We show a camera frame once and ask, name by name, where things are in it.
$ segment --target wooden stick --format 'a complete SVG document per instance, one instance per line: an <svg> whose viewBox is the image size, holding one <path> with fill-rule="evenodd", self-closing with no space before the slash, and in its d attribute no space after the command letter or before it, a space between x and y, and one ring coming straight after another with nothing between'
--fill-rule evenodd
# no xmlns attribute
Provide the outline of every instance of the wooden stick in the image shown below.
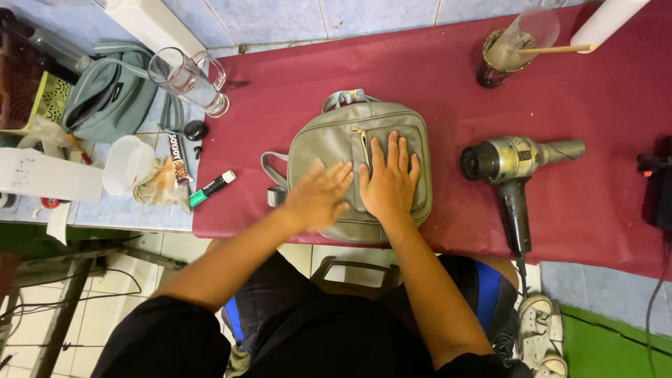
<svg viewBox="0 0 672 378"><path fill-rule="evenodd" d="M561 46L546 48L523 48L514 51L516 54L544 54L547 52L572 52L572 51L593 51L597 48L596 44L584 44L582 46Z"/></svg>

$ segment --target red tablecloth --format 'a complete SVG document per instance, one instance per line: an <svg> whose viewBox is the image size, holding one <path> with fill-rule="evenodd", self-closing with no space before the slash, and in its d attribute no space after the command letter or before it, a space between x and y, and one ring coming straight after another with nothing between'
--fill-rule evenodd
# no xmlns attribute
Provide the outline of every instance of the red tablecloth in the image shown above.
<svg viewBox="0 0 672 378"><path fill-rule="evenodd" d="M586 7L559 9L568 44ZM236 181L196 207L194 234L230 237L270 212L264 151L285 153L328 95L363 88L427 123L433 209L420 230L438 252L508 256L497 198L459 170L465 146L503 135L582 139L586 155L542 167L527 185L528 258L580 262L657 276L661 232L642 220L646 180L635 157L672 131L672 6L653 0L591 54L538 56L497 89L476 84L482 43L514 17L350 38L220 59L231 80L226 115L207 119L198 185L228 169ZM277 163L282 170L285 165ZM339 245L320 235L298 243Z"/></svg>

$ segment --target teal bag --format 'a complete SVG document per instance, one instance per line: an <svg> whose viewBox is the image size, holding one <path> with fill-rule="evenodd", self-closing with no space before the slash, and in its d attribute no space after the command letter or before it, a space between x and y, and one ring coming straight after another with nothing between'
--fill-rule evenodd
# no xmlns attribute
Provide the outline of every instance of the teal bag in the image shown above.
<svg viewBox="0 0 672 378"><path fill-rule="evenodd" d="M132 42L101 42L93 50L101 59L72 88L61 126L76 137L112 143L134 134L151 107L157 85L146 68L152 54Z"/></svg>

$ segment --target glass mug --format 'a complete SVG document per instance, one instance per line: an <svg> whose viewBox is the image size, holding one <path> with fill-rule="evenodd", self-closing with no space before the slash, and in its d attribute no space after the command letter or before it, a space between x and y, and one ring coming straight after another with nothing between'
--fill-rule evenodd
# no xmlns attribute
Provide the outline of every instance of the glass mug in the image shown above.
<svg viewBox="0 0 672 378"><path fill-rule="evenodd" d="M210 62L217 70L217 78L211 83L198 65ZM221 117L228 110L228 97L219 90L226 81L222 65L207 51L189 58L182 50L167 47L157 52L149 61L149 79L166 92L206 110L213 117Z"/></svg>

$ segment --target hand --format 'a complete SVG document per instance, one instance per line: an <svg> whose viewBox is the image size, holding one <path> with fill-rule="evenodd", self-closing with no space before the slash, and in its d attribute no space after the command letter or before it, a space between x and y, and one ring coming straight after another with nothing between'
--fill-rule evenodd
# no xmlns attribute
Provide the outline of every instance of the hand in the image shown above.
<svg viewBox="0 0 672 378"><path fill-rule="evenodd" d="M420 176L418 156L411 156L409 173L409 153L407 140L402 137L397 146L398 132L392 131L387 141L387 164L378 140L371 140L373 155L373 177L369 179L366 164L360 165L360 196L366 210L381 223L391 219L409 216L413 204L415 185Z"/></svg>
<svg viewBox="0 0 672 378"><path fill-rule="evenodd" d="M297 231L321 231L331 226L350 206L339 202L353 180L352 163L336 163L323 172L316 159L283 205Z"/></svg>

